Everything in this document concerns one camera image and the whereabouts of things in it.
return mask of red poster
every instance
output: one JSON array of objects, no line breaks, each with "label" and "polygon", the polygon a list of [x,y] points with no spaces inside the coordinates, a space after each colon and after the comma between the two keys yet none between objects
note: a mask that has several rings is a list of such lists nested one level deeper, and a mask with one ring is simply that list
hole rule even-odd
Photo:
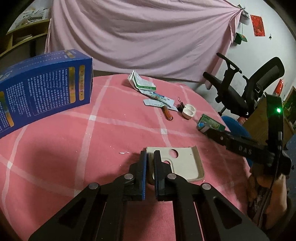
[{"label": "red poster", "polygon": [[254,35],[265,37],[262,17],[251,15],[251,19],[253,23]]}]

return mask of blue box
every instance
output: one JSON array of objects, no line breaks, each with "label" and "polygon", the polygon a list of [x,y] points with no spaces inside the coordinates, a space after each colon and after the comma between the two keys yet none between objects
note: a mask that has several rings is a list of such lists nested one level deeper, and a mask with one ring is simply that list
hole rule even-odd
[{"label": "blue box", "polygon": [[0,74],[0,138],[29,123],[88,104],[92,58],[63,50],[26,59]]}]

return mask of pink curtain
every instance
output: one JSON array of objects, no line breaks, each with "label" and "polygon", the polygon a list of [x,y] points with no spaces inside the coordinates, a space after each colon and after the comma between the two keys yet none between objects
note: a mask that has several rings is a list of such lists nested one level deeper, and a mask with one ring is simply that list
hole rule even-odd
[{"label": "pink curtain", "polygon": [[54,0],[46,51],[77,49],[95,70],[205,82],[240,14],[225,0]]}]

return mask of metal rivet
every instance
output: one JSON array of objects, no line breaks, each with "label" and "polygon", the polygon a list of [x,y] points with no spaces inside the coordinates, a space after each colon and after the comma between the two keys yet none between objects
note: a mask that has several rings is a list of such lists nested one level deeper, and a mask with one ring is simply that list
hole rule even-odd
[{"label": "metal rivet", "polygon": [[133,174],[131,174],[131,173],[127,173],[127,174],[124,175],[124,178],[125,178],[126,180],[131,180],[131,179],[133,179]]},{"label": "metal rivet", "polygon": [[210,190],[211,189],[211,185],[208,184],[208,183],[204,183],[204,184],[202,184],[202,188],[205,189],[205,190]]},{"label": "metal rivet", "polygon": [[91,183],[91,184],[89,184],[89,189],[97,189],[98,186],[99,185],[97,183]]},{"label": "metal rivet", "polygon": [[170,173],[170,174],[168,174],[168,179],[172,179],[172,180],[174,180],[174,179],[176,179],[176,174],[174,174],[174,173]]}]

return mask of round table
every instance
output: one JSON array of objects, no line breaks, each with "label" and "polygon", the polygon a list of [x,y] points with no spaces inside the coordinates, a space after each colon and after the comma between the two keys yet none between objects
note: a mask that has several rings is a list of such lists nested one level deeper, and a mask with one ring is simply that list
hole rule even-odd
[{"label": "round table", "polygon": [[[91,182],[101,185],[128,172],[146,147],[197,146],[212,184],[242,212],[246,211],[246,160],[209,140],[196,129],[204,113],[223,123],[217,112],[185,85],[153,81],[157,93],[196,107],[193,119],[145,106],[126,74],[95,77],[91,103],[73,108],[0,139],[0,207],[22,240]],[[171,202],[157,202],[148,185],[143,202],[129,202],[124,240],[175,240]]]}]

